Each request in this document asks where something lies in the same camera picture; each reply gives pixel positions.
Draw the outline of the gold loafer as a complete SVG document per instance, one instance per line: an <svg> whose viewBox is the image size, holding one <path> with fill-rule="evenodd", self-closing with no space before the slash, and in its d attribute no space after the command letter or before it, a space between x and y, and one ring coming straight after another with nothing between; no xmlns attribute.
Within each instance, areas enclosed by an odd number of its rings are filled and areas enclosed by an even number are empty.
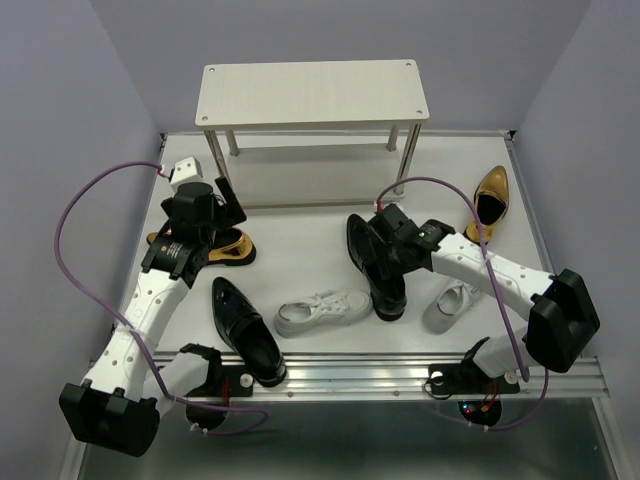
<svg viewBox="0 0 640 480"><path fill-rule="evenodd" d="M194 235L173 235L173 230L168 229L160 235L160 232L152 232L147 235L146 241L151 246L156 237L163 238L176 237L178 241L198 240L198 234ZM213 248L209 251L208 262L206 266L224 265L224 266L246 266L251 264L257 255L257 250L251 238L242 230L232 227L222 233L216 234L213 240ZM153 262L150 254L145 254L141 263L142 268L152 268L149 265Z"/></svg>
<svg viewBox="0 0 640 480"><path fill-rule="evenodd" d="M506 169L495 166L481 180L474 192L474 206L479 221L472 219L464 230L464 236L479 245L480 231L488 243L504 220L510 201L509 181Z"/></svg>

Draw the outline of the black loafer with tag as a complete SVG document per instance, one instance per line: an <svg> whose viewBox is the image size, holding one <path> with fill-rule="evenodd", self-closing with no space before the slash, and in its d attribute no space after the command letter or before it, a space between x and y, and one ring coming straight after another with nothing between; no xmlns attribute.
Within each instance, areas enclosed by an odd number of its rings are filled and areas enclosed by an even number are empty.
<svg viewBox="0 0 640 480"><path fill-rule="evenodd" d="M405 281L402 276L383 276L375 255L381 239L361 216L352 213L346 222L346 241L352 263L369 284L376 315L385 322L400 319L407 305Z"/></svg>

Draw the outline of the white lace-up sneaker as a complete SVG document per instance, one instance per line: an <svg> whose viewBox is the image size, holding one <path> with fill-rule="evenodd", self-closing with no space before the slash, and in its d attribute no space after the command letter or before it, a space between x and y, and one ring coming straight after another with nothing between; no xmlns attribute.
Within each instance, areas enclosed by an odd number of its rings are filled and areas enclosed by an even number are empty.
<svg viewBox="0 0 640 480"><path fill-rule="evenodd" d="M328 290L282 304L276 311L274 327L286 338L325 327L349 326L373 310L370 294L357 289Z"/></svg>

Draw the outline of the black patent loafer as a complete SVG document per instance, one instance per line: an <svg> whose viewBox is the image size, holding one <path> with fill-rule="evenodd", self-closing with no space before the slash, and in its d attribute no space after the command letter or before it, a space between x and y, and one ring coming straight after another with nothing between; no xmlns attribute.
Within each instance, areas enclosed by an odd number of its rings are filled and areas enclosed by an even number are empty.
<svg viewBox="0 0 640 480"><path fill-rule="evenodd" d="M214 324L225 344L242 358L260 385L279 385L286 377L286 362L262 315L224 277L213 280L211 299Z"/></svg>

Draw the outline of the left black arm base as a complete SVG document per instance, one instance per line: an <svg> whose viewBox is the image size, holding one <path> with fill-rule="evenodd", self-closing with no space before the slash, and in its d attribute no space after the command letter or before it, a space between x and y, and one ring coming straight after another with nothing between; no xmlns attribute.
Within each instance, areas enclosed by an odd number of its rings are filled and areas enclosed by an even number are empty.
<svg viewBox="0 0 640 480"><path fill-rule="evenodd" d="M203 380L189 380L185 397L212 397L219 400L220 406L230 407L232 397L252 396L254 377L245 365L224 365L218 350L200 344L189 343L180 349L180 354L187 360L204 362ZM228 413L186 406L185 415L193 426L212 431L223 424Z"/></svg>

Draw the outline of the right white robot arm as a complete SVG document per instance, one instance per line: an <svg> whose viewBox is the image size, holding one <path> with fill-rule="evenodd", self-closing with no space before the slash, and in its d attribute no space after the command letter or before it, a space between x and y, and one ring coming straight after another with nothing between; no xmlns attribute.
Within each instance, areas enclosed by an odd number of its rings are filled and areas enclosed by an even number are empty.
<svg viewBox="0 0 640 480"><path fill-rule="evenodd" d="M566 373L600 328L583 278L530 269L472 243L452 227L431 219L417 226L389 204L369 222L379 240L374 257L385 277L419 269L459 280L517 313L527 326L474 345L460 366L463 384L482 390L509 371L539 365Z"/></svg>

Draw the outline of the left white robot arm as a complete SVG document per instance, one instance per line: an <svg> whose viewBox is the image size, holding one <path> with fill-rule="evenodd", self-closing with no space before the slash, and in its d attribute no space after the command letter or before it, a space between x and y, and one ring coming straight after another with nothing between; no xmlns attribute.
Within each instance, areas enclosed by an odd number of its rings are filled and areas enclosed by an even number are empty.
<svg viewBox="0 0 640 480"><path fill-rule="evenodd" d="M190 181L161 207L168 219L141 263L132 299L99 360L80 384L66 384L59 406L82 442L133 457L151 446L162 415L197 390L221 393L221 354L190 343L165 372L152 355L173 313L207 265L217 233L245 221L228 180Z"/></svg>

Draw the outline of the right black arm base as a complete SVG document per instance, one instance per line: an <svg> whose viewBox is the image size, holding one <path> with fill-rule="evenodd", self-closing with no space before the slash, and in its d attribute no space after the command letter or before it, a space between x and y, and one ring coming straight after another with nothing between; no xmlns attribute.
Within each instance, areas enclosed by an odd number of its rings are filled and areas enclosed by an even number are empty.
<svg viewBox="0 0 640 480"><path fill-rule="evenodd" d="M422 385L423 392L434 400L464 396L458 401L458 408L472 426L495 427L503 411L500 396L520 392L518 379L510 383L504 376L490 378L474 363L476 353L488 341L488 337L479 340L459 363L430 365Z"/></svg>

